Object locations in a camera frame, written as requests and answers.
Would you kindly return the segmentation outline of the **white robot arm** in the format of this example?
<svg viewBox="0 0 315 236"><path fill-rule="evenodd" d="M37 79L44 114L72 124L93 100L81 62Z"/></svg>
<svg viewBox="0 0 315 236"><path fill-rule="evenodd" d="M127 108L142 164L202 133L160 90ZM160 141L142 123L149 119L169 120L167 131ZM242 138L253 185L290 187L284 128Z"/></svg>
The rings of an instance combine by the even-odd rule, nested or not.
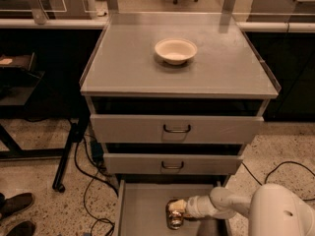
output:
<svg viewBox="0 0 315 236"><path fill-rule="evenodd" d="M214 187L205 196L169 201L167 226L179 229L185 218L248 219L248 236L315 236L315 209L278 184L260 186L251 198Z"/></svg>

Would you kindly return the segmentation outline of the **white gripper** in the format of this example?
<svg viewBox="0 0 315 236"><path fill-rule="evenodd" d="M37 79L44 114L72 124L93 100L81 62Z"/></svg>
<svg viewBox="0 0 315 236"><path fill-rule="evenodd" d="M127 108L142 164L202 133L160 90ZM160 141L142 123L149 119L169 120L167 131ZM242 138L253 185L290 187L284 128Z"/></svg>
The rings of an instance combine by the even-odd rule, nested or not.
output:
<svg viewBox="0 0 315 236"><path fill-rule="evenodd" d="M184 200L171 201L168 209L178 212L184 212L186 210L186 213L194 218L214 216L217 212L209 195L191 197L188 199L187 203Z"/></svg>

